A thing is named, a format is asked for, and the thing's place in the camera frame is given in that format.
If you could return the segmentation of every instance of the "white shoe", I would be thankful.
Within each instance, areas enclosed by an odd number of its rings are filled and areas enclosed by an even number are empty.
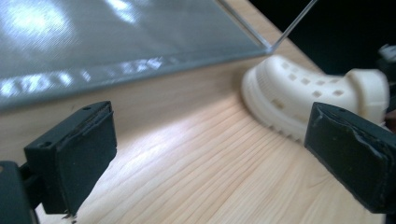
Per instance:
[[[337,105],[375,124],[389,106],[389,84],[375,69],[352,69],[344,77],[309,71],[279,55],[248,70],[242,95],[265,126],[304,141],[314,102]]]

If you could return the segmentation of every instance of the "rubber pad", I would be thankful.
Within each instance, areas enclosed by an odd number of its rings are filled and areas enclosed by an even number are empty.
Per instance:
[[[371,212],[395,212],[393,133],[343,108],[314,103],[304,145]]]

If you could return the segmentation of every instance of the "wood grain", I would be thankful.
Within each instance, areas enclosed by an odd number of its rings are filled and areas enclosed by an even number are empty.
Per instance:
[[[229,1],[271,41],[279,32],[248,2]],[[317,69],[289,41],[279,54]],[[381,223],[301,145],[266,129],[240,97],[262,58],[124,84],[0,116],[0,159],[74,111],[111,100],[118,155],[78,223]],[[60,223],[45,215],[42,223]]]

